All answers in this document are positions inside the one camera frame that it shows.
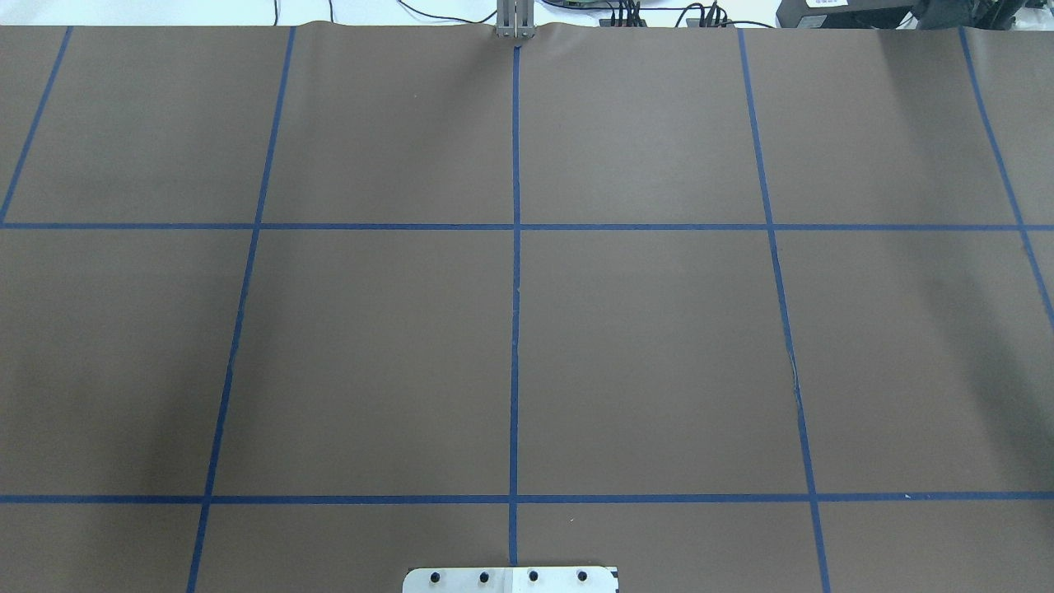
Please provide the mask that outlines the brown paper table mat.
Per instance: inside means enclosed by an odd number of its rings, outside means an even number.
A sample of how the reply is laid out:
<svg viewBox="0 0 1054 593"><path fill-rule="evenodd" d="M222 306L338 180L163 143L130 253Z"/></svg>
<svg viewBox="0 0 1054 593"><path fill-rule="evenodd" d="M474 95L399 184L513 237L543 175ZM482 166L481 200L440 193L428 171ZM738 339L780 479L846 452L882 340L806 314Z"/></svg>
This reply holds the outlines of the brown paper table mat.
<svg viewBox="0 0 1054 593"><path fill-rule="evenodd" d="M1050 592L1052 34L2 29L4 592Z"/></svg>

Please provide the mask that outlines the black box device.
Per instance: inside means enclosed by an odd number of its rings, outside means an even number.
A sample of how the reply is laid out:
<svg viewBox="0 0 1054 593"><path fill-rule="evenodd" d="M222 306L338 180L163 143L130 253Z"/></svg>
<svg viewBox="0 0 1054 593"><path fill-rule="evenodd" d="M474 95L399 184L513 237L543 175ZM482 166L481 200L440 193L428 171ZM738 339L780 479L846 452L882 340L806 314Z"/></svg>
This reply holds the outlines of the black box device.
<svg viewBox="0 0 1054 593"><path fill-rule="evenodd" d="M781 29L897 29L917 1L780 1Z"/></svg>

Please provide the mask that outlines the aluminium frame post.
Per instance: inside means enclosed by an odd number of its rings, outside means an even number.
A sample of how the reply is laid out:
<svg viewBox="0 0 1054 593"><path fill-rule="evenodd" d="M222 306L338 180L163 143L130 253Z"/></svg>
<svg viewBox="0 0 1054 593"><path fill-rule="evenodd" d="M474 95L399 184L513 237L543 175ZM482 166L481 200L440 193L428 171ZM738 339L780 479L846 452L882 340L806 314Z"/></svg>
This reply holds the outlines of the aluminium frame post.
<svg viewBox="0 0 1054 593"><path fill-rule="evenodd" d="M532 0L497 0L496 29L501 39L530 39L536 33Z"/></svg>

